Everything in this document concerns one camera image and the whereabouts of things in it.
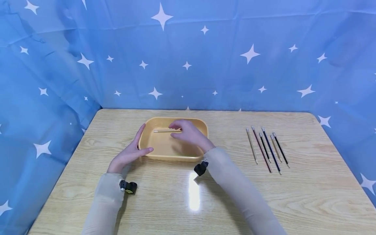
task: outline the pencil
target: pencil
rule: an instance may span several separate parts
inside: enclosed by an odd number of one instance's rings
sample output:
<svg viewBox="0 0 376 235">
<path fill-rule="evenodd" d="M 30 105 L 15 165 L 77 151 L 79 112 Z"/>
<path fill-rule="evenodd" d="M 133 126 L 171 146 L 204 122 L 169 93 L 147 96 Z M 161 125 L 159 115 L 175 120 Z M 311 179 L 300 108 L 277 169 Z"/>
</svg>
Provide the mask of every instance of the pencil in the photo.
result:
<svg viewBox="0 0 376 235">
<path fill-rule="evenodd" d="M 283 158 L 284 158 L 284 160 L 285 160 L 286 165 L 290 168 L 290 166 L 288 165 L 288 160 L 287 160 L 287 158 L 286 158 L 286 155 L 285 155 L 285 153 L 283 152 L 282 146 L 279 144 L 279 141 L 278 141 L 278 139 L 277 139 L 277 135 L 276 135 L 274 132 L 273 132 L 273 136 L 274 136 L 274 139 L 276 139 L 277 145 L 278 145 L 278 147 L 279 147 L 279 150 L 281 151 L 281 154 L 282 154 L 282 156 L 283 156 Z"/>
<path fill-rule="evenodd" d="M 246 131 L 247 131 L 247 136 L 248 136 L 249 144 L 251 145 L 253 157 L 255 158 L 255 162 L 258 165 L 257 156 L 256 156 L 256 153 L 255 153 L 255 149 L 253 148 L 253 144 L 252 144 L 252 140 L 251 140 L 251 135 L 249 134 L 249 129 L 246 128 Z"/>
<path fill-rule="evenodd" d="M 268 167 L 268 170 L 269 170 L 269 173 L 273 173 L 273 171 L 271 170 L 271 167 L 269 165 L 269 162 L 268 160 L 266 159 L 266 156 L 265 156 L 265 153 L 264 153 L 264 150 L 262 149 L 261 147 L 261 144 L 260 144 L 260 141 L 258 140 L 258 137 L 256 135 L 256 131 L 255 131 L 255 128 L 252 126 L 252 131 L 253 131 L 253 134 L 255 135 L 255 138 L 256 138 L 256 141 L 257 141 L 257 144 L 261 150 L 261 153 L 262 153 L 262 156 L 264 157 L 264 160 L 265 160 L 265 163 L 266 163 L 266 166 Z"/>
<path fill-rule="evenodd" d="M 276 156 L 274 155 L 273 149 L 271 148 L 271 145 L 269 143 L 268 136 L 266 135 L 265 129 L 262 127 L 261 130 L 264 133 L 266 143 L 268 144 L 271 156 L 273 157 L 273 160 L 274 160 L 274 163 L 276 164 L 277 170 L 278 170 L 279 174 L 282 175 L 281 174 L 281 168 L 279 167 L 279 164 L 278 164 L 278 161 L 276 159 Z"/>
<path fill-rule="evenodd" d="M 270 135 L 271 141 L 273 142 L 274 149 L 276 150 L 278 159 L 282 162 L 281 155 L 279 154 L 279 151 L 277 149 L 276 141 L 273 138 L 273 135 Z"/>
<path fill-rule="evenodd" d="M 154 130 L 154 133 L 164 133 L 164 132 L 182 132 L 181 130 Z"/>
<path fill-rule="evenodd" d="M 260 139 L 261 139 L 261 142 L 262 142 L 262 146 L 264 147 L 264 150 L 266 153 L 268 153 L 268 150 L 266 149 L 266 146 L 265 146 L 265 142 L 264 142 L 264 139 L 262 138 L 262 134 L 261 132 L 259 132 L 259 135 L 260 135 Z"/>
</svg>

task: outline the tray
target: tray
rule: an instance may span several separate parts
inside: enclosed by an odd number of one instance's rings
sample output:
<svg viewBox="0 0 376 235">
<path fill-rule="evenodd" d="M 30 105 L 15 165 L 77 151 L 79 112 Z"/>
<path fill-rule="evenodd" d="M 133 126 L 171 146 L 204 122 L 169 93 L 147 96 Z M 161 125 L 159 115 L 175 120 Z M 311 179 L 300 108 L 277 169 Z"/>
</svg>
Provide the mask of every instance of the tray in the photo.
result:
<svg viewBox="0 0 376 235">
<path fill-rule="evenodd" d="M 191 121 L 205 136 L 209 137 L 208 126 L 197 118 L 154 117 L 146 122 L 146 127 L 139 140 L 139 148 L 153 147 L 154 151 L 146 156 L 151 159 L 167 161 L 196 162 L 203 158 L 203 152 L 197 146 L 187 144 L 171 137 L 171 133 L 155 133 L 154 130 L 167 130 L 174 121 Z"/>
</svg>

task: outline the tray rim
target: tray rim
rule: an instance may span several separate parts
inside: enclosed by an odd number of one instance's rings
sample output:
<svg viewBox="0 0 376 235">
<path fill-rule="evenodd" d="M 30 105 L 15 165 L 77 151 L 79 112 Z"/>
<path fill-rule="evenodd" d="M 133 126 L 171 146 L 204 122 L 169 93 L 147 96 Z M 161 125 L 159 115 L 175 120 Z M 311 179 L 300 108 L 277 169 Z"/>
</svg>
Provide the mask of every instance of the tray rim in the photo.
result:
<svg viewBox="0 0 376 235">
<path fill-rule="evenodd" d="M 155 118 L 173 118 L 173 119 L 176 119 L 176 120 L 180 120 L 180 119 L 184 119 L 184 120 L 199 120 L 201 121 L 202 123 L 205 124 L 206 126 L 206 130 L 207 130 L 207 138 L 209 138 L 209 128 L 208 128 L 208 125 L 206 124 L 206 122 L 204 122 L 204 120 L 200 119 L 200 118 L 186 118 L 186 117 L 152 117 L 150 119 L 148 119 L 145 124 L 147 122 L 149 122 L 150 120 L 153 120 Z M 140 146 L 141 144 L 141 140 L 142 140 L 142 136 L 144 135 L 144 132 L 142 132 L 141 136 L 140 136 L 140 139 L 138 141 L 138 146 Z M 174 159 L 175 161 L 179 161 L 179 160 L 182 160 L 182 161 L 190 161 L 190 162 L 196 162 L 196 161 L 199 161 L 201 159 L 203 159 L 203 155 L 201 156 L 196 156 L 196 157 L 189 157 L 189 156 L 167 156 L 167 155 L 157 155 L 157 154 L 146 154 L 145 155 L 146 157 L 150 158 L 150 159 L 158 159 L 158 160 L 171 160 L 171 159 Z"/>
</svg>

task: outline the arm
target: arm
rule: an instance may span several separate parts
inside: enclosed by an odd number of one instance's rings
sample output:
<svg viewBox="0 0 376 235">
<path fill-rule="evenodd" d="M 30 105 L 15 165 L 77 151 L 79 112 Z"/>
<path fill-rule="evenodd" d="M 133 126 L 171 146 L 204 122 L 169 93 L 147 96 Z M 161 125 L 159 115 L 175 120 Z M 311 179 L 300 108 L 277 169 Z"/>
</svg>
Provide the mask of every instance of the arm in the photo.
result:
<svg viewBox="0 0 376 235">
<path fill-rule="evenodd" d="M 182 129 L 182 133 L 172 133 L 173 138 L 186 141 L 202 149 L 202 152 L 205 153 L 204 158 L 209 163 L 208 171 L 215 182 L 234 201 L 253 234 L 286 234 L 261 194 L 235 166 L 225 151 L 216 148 L 190 121 L 176 120 L 169 127 Z"/>
<path fill-rule="evenodd" d="M 82 234 L 114 234 L 118 211 L 123 203 L 121 174 L 105 173 L 99 180 Z"/>
<path fill-rule="evenodd" d="M 204 157 L 209 163 L 210 175 L 234 201 L 253 234 L 286 234 L 261 194 L 224 150 L 213 148 Z"/>
<path fill-rule="evenodd" d="M 153 148 L 138 149 L 144 128 L 145 124 L 140 127 L 134 140 L 111 161 L 107 173 L 100 178 L 81 234 L 114 234 L 117 214 L 124 198 L 119 185 L 123 179 L 121 172 L 127 164 L 153 151 Z"/>
</svg>

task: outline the black pencil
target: black pencil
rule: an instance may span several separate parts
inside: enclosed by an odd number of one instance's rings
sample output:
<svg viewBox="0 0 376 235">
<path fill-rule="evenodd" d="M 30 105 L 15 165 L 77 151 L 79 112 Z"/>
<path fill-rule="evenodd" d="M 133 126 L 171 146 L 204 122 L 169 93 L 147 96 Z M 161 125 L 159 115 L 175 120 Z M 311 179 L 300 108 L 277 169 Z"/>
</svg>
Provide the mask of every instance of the black pencil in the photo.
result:
<svg viewBox="0 0 376 235">
<path fill-rule="evenodd" d="M 265 133 L 265 129 L 262 127 L 261 130 L 262 130 L 262 132 L 265 135 L 266 143 L 268 144 L 271 156 L 273 157 L 273 160 L 274 160 L 274 163 L 276 164 L 277 170 L 278 170 L 279 174 L 281 174 L 281 168 L 279 167 L 279 164 L 278 164 L 278 161 L 276 159 L 276 156 L 274 155 L 273 149 L 271 148 L 271 145 L 270 145 L 269 140 L 268 140 L 268 136 Z"/>
<path fill-rule="evenodd" d="M 269 154 L 268 154 L 268 150 L 266 149 L 264 138 L 262 137 L 261 132 L 259 132 L 259 135 L 260 135 L 262 146 L 264 147 L 264 150 L 265 150 L 266 157 L 268 158 L 269 162 L 271 163 L 270 158 L 269 158 Z"/>
<path fill-rule="evenodd" d="M 286 158 L 286 155 L 285 155 L 285 153 L 283 152 L 282 146 L 279 144 L 279 141 L 278 141 L 278 139 L 277 139 L 277 135 L 276 135 L 274 132 L 273 132 L 273 136 L 274 136 L 274 139 L 275 139 L 276 142 L 277 142 L 277 145 L 278 145 L 279 150 L 280 150 L 281 153 L 282 153 L 282 156 L 283 156 L 283 159 L 285 160 L 286 165 L 290 168 L 290 166 L 288 165 L 288 160 L 287 160 L 287 158 Z"/>
<path fill-rule="evenodd" d="M 260 151 L 261 151 L 261 153 L 262 153 L 262 156 L 264 157 L 264 160 L 265 160 L 266 166 L 268 167 L 269 173 L 273 173 L 273 171 L 271 170 L 271 167 L 270 167 L 270 165 L 269 165 L 269 162 L 268 162 L 268 160 L 266 159 L 266 156 L 265 156 L 265 154 L 264 154 L 264 150 L 263 150 L 262 147 L 261 147 L 260 141 L 258 140 L 258 137 L 257 137 L 257 135 L 256 135 L 256 131 L 255 131 L 255 128 L 254 128 L 253 126 L 252 126 L 252 131 L 253 131 L 253 134 L 255 135 L 255 138 L 256 138 L 256 140 L 257 140 L 257 144 L 258 144 L 258 146 L 259 146 L 259 148 L 260 148 Z"/>
</svg>

